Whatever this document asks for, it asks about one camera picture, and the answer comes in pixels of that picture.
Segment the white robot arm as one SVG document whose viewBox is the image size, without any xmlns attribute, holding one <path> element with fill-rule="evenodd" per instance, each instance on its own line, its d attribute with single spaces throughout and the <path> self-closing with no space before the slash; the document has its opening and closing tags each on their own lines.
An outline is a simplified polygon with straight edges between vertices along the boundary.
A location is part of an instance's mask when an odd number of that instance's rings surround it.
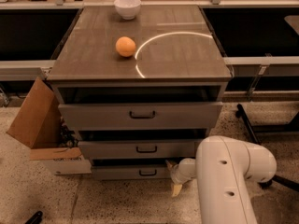
<svg viewBox="0 0 299 224">
<path fill-rule="evenodd" d="M 225 136 L 209 136 L 194 159 L 166 163 L 172 195 L 197 181 L 202 224 L 257 224 L 246 182 L 265 183 L 274 177 L 277 161 L 266 148 Z"/>
</svg>

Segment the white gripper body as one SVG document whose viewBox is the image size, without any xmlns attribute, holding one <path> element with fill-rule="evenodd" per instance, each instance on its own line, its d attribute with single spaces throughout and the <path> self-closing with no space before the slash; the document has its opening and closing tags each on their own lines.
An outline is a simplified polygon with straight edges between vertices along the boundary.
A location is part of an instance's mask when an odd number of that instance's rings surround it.
<svg viewBox="0 0 299 224">
<path fill-rule="evenodd" d="M 195 159 L 186 158 L 170 168 L 170 176 L 176 185 L 182 185 L 196 178 Z"/>
</svg>

